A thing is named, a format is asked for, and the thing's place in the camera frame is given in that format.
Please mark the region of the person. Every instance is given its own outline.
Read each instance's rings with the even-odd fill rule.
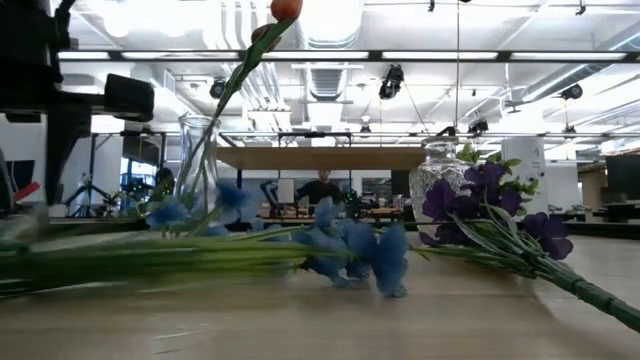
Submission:
[[[298,199],[308,197],[309,205],[314,206],[328,196],[333,198],[334,204],[340,202],[340,188],[329,182],[329,175],[331,170],[318,170],[318,180],[310,181],[296,191]],[[309,208],[309,215],[313,215],[314,206]]]

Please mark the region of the table surface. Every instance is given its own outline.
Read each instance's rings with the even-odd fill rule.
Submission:
[[[573,240],[567,263],[640,307],[640,242]],[[410,264],[410,295],[395,300],[299,272],[5,301],[2,359],[640,359],[640,334],[551,284],[452,259]]]

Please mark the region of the shelf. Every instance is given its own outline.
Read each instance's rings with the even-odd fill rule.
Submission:
[[[412,170],[421,148],[222,147],[218,160],[241,170]]]

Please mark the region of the glass vase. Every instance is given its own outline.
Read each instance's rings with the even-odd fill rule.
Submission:
[[[467,194],[469,190],[460,190],[460,187],[469,183],[464,178],[464,173],[474,165],[456,158],[456,145],[458,139],[452,136],[440,136],[427,138],[422,142],[425,151],[425,162],[409,173],[409,189],[411,192],[411,204],[416,222],[431,222],[432,218],[422,213],[422,204],[426,199],[426,193],[439,179],[445,179],[458,195]],[[418,225],[418,230],[423,235],[435,238],[437,225]]]
[[[175,192],[192,217],[201,217],[215,208],[218,181],[216,153],[220,124],[215,120],[211,136],[198,146],[214,120],[207,116],[185,115],[178,121],[182,156]]]

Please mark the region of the red flower bud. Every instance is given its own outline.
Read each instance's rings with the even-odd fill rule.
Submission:
[[[271,15],[282,22],[285,20],[296,20],[302,11],[302,0],[273,0],[271,1]]]

